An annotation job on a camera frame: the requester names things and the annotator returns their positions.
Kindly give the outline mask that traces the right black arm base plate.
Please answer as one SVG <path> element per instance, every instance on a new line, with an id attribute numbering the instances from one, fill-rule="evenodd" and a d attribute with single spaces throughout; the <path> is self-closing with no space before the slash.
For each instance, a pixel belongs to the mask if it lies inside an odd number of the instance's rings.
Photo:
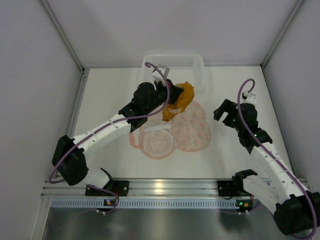
<path id="1" fill-rule="evenodd" d="M 232 180 L 218 180 L 217 190 L 218 195 L 225 199 L 252 196 L 249 192 L 244 190 L 243 181 L 237 178 L 233 178 Z"/>

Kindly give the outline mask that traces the pink mesh bra laundry bag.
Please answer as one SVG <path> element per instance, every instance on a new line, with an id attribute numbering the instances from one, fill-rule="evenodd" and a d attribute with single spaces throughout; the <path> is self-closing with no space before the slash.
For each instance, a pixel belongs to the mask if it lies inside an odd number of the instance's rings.
<path id="1" fill-rule="evenodd" d="M 184 112 L 168 122 L 162 120 L 161 113 L 148 118 L 139 130 L 129 134 L 129 141 L 148 158 L 158 160 L 175 149 L 189 153 L 204 150 L 211 141 L 211 133 L 204 109 L 192 101 Z"/>

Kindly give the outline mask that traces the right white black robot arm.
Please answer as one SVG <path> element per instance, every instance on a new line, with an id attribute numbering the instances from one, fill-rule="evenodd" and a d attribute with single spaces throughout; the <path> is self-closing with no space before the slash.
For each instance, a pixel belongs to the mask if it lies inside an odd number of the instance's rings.
<path id="1" fill-rule="evenodd" d="M 225 99 L 213 112 L 219 121 L 237 131 L 240 144 L 254 158 L 270 180 L 262 180 L 252 170 L 242 170 L 232 177 L 238 192 L 256 197 L 272 214 L 278 229 L 286 236 L 310 230 L 312 238 L 320 226 L 320 194 L 311 192 L 287 167 L 276 150 L 273 140 L 258 126 L 258 112 L 253 102 L 236 104 Z"/>

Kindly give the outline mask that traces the mustard yellow lace bra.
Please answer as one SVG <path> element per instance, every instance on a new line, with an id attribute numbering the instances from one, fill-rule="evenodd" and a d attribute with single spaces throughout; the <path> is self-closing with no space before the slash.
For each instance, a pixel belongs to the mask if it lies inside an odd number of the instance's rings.
<path id="1" fill-rule="evenodd" d="M 183 89 L 183 92 L 175 103 L 168 103 L 162 110 L 162 120 L 165 122 L 168 122 L 176 115 L 183 113 L 195 97 L 194 87 L 187 81 L 184 83 L 177 83 L 175 87 Z"/>

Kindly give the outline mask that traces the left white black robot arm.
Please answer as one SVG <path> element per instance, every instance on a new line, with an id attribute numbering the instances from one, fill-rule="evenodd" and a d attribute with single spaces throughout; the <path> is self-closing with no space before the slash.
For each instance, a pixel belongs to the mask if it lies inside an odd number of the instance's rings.
<path id="1" fill-rule="evenodd" d="M 113 140 L 129 134 L 147 122 L 150 116 L 182 101 L 185 89 L 170 79 L 141 83 L 131 101 L 110 120 L 83 134 L 59 138 L 52 158 L 54 170 L 69 186 L 79 183 L 108 189 L 111 175 L 104 169 L 89 166 L 90 155 Z"/>

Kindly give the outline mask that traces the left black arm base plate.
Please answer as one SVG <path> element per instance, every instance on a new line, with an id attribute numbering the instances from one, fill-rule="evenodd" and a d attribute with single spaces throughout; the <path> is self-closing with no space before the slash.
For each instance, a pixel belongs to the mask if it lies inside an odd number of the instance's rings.
<path id="1" fill-rule="evenodd" d="M 103 189 L 116 194 L 118 197 L 126 197 L 129 192 L 130 182 L 127 180 L 111 180 Z M 98 190 L 95 187 L 87 186 L 85 196 L 89 197 L 104 197 L 113 196 L 113 194 Z"/>

